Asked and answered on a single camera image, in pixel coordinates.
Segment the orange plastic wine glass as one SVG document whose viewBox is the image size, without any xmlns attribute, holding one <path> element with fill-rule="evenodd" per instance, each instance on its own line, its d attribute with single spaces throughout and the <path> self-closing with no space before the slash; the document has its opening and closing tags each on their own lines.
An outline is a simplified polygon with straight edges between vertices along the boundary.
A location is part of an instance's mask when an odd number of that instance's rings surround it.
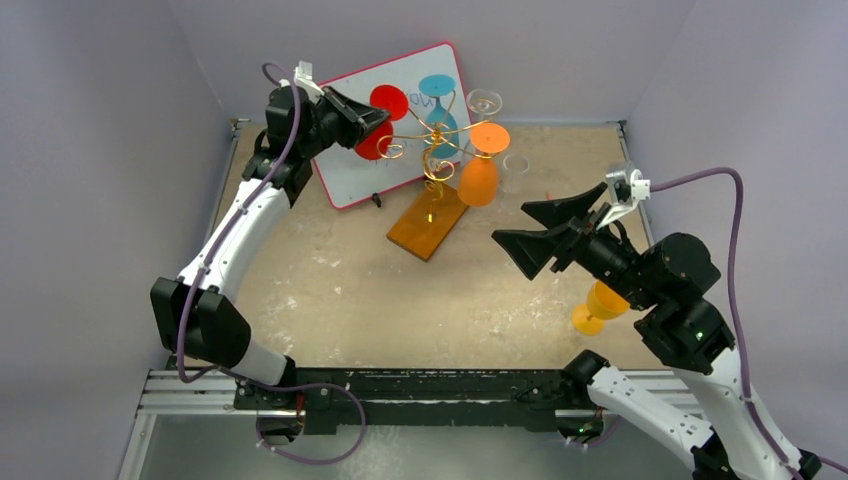
<svg viewBox="0 0 848 480">
<path fill-rule="evenodd" d="M 473 158 L 461 172 L 457 192 L 464 204 L 484 207 L 494 201 L 497 193 L 499 170 L 495 157 L 509 147 L 511 137 L 503 126 L 485 122 L 471 129 L 469 141 Z"/>
</svg>

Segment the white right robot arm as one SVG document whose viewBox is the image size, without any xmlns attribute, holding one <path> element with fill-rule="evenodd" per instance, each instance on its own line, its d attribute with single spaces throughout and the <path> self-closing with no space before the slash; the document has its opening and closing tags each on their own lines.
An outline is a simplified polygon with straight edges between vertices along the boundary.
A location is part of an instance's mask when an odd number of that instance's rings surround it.
<svg viewBox="0 0 848 480">
<path fill-rule="evenodd" d="M 570 198 L 527 202 L 537 231 L 497 230 L 498 243 L 528 278 L 578 264 L 642 313 L 643 343 L 686 385 L 695 418 L 634 386 L 605 358 L 586 350 L 563 371 L 561 392 L 576 407 L 612 411 L 671 451 L 696 479 L 811 479 L 820 458 L 795 447 L 744 385 L 741 343 L 705 293 L 719 270 L 697 237 L 673 233 L 644 252 L 623 228 L 601 224 L 594 203 L 605 185 Z"/>
</svg>

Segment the blue plastic wine glass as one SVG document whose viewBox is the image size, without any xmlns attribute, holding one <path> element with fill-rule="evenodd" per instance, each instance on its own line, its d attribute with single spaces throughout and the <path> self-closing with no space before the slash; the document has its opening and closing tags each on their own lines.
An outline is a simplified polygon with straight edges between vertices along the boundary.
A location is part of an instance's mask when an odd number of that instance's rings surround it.
<svg viewBox="0 0 848 480">
<path fill-rule="evenodd" d="M 432 100 L 433 108 L 427 114 L 424 122 L 432 129 L 438 129 L 446 138 L 444 143 L 437 145 L 431 155 L 435 159 L 452 158 L 457 148 L 454 147 L 457 135 L 453 130 L 457 122 L 449 109 L 455 100 L 455 80 L 446 74 L 428 75 L 420 80 L 418 88 L 423 100 Z"/>
</svg>

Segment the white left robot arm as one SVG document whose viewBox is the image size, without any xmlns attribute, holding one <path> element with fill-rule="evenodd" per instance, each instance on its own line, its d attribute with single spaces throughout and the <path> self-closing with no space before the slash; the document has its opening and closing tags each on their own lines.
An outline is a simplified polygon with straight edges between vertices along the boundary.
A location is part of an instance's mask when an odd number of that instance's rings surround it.
<svg viewBox="0 0 848 480">
<path fill-rule="evenodd" d="M 161 342 L 180 372 L 188 358 L 205 361 L 260 383 L 259 395 L 272 408 L 295 402 L 294 360 L 260 343 L 235 299 L 266 237 L 312 178 L 313 159 L 334 146 L 359 146 L 389 119 L 388 110 L 332 87 L 316 98 L 294 86 L 270 93 L 267 126 L 231 206 L 193 260 L 175 278 L 158 278 L 150 291 Z"/>
</svg>

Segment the clear wine glass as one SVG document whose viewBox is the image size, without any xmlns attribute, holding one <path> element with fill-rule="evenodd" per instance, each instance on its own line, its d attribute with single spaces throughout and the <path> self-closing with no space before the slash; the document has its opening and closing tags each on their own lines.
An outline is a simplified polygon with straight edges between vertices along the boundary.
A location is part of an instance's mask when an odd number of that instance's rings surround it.
<svg viewBox="0 0 848 480">
<path fill-rule="evenodd" d="M 497 92 L 482 88 L 470 91 L 465 103 L 472 124 L 493 120 L 503 106 L 502 97 Z"/>
</svg>

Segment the yellow plastic wine glass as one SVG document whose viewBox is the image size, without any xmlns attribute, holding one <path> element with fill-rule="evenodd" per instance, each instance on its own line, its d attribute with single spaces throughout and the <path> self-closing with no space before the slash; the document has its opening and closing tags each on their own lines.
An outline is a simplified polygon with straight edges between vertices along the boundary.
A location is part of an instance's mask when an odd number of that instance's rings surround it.
<svg viewBox="0 0 848 480">
<path fill-rule="evenodd" d="M 571 322 L 578 333 L 595 336 L 603 331 L 607 321 L 620 317 L 629 309 L 630 303 L 625 298 L 597 280 L 585 302 L 572 311 Z"/>
</svg>

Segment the red plastic wine glass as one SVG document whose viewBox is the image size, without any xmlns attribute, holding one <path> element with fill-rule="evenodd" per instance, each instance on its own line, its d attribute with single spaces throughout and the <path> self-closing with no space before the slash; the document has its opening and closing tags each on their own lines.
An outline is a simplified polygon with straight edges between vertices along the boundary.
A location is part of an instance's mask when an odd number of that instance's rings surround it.
<svg viewBox="0 0 848 480">
<path fill-rule="evenodd" d="M 407 114 L 409 102 L 401 89 L 390 84 L 376 86 L 370 93 L 369 101 L 372 106 L 387 110 L 389 120 L 356 146 L 354 151 L 362 159 L 376 161 L 389 157 L 389 145 L 394 137 L 394 123 Z"/>
</svg>

